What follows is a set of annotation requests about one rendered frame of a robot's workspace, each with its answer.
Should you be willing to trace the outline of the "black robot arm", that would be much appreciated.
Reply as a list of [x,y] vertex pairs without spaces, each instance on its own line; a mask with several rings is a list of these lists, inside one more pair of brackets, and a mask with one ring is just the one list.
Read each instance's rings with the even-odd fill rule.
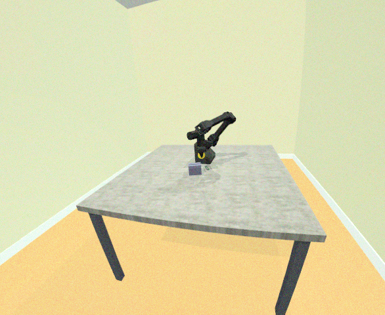
[[[236,117],[231,112],[224,112],[223,114],[214,119],[201,121],[196,127],[194,127],[194,131],[190,131],[187,133],[187,138],[189,140],[193,140],[196,138],[204,138],[204,135],[209,130],[211,130],[214,125],[223,122],[214,134],[211,134],[207,138],[207,140],[203,140],[203,146],[205,145],[206,149],[209,150],[211,146],[214,147],[215,145],[217,145],[219,136],[227,128],[228,125],[233,124],[235,121]],[[200,129],[198,127],[200,127]]]

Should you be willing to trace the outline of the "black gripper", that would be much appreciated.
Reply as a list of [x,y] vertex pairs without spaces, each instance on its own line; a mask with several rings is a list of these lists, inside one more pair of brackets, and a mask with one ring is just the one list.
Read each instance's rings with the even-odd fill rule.
[[206,152],[206,147],[205,145],[203,146],[203,140],[205,140],[205,138],[197,138],[196,143],[196,145],[198,146],[197,151],[200,154],[200,157],[203,157],[203,153]]

